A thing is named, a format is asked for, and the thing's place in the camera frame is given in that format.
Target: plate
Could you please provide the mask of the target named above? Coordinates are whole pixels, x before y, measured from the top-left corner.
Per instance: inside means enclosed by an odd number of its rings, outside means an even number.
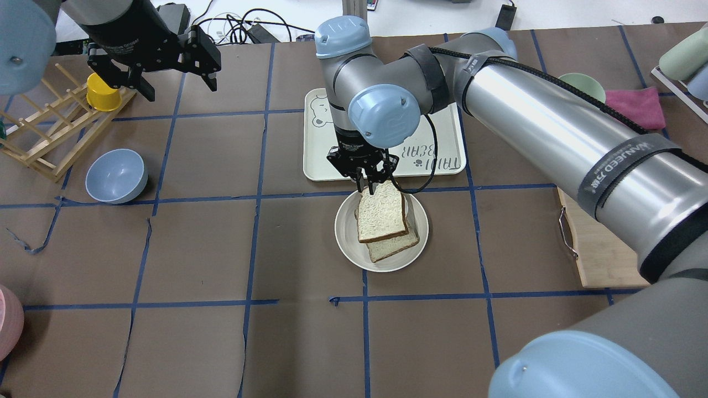
[[[327,160],[330,148],[337,146],[332,115],[325,89],[314,89],[305,96],[304,136],[302,151],[302,172],[312,181],[344,181]],[[438,132],[438,166],[436,176],[457,174],[467,165],[467,155],[462,144],[462,127],[457,106],[430,115]],[[400,160],[394,175],[396,177],[429,176],[433,165],[433,132],[426,119],[421,116],[418,129],[406,138],[403,144],[389,150]]]
[[[360,198],[359,192],[356,191],[349,195],[337,210],[334,219],[334,236],[344,256],[359,268],[372,272],[393,272],[414,262],[428,243],[428,215],[418,199],[404,194],[408,207],[408,222],[411,228],[418,232],[418,244],[374,263],[369,258],[369,249],[365,244],[359,243],[354,210],[359,207]]]

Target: pink towel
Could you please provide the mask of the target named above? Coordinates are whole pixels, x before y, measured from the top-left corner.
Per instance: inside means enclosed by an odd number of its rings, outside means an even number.
[[[666,127],[656,87],[644,90],[608,90],[605,103],[647,130]]]

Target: wooden board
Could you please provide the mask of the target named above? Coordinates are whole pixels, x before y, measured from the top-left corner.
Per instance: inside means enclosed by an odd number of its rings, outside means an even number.
[[[635,288],[649,283],[636,269],[636,253],[578,203],[558,189],[566,208],[572,246],[578,253],[578,273],[585,288]]]

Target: wooden rack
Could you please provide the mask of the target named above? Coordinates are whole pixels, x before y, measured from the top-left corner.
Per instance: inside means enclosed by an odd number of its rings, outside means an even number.
[[[14,124],[7,129],[6,138],[0,137],[2,145],[0,152],[56,183],[66,174],[86,148],[101,135],[108,123],[115,118],[125,104],[132,99],[135,91],[126,88],[120,89],[121,105],[111,112],[101,112],[86,102],[86,92],[88,91],[86,83],[80,84],[60,64],[55,64],[55,66],[76,88],[67,89],[64,95],[60,95],[51,84],[42,79],[42,84],[57,97],[56,101],[46,103],[44,106],[40,106],[27,96],[20,94],[19,97],[37,112],[27,118],[14,118],[0,111],[0,116],[5,118],[6,124],[7,122]],[[52,116],[58,120],[49,129],[42,131],[38,124]],[[45,159],[49,153],[84,128],[86,128],[84,136],[59,162],[53,164]],[[20,145],[15,143],[17,138],[23,134],[32,134],[38,137],[38,141],[28,150],[22,149]]]

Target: light green cup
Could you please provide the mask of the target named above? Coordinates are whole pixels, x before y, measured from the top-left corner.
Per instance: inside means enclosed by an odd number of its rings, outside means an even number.
[[[566,73],[560,76],[558,79],[565,81],[567,84],[575,87],[576,89],[588,94],[594,99],[604,103],[607,97],[605,96],[605,89],[602,84],[597,80],[582,73]]]

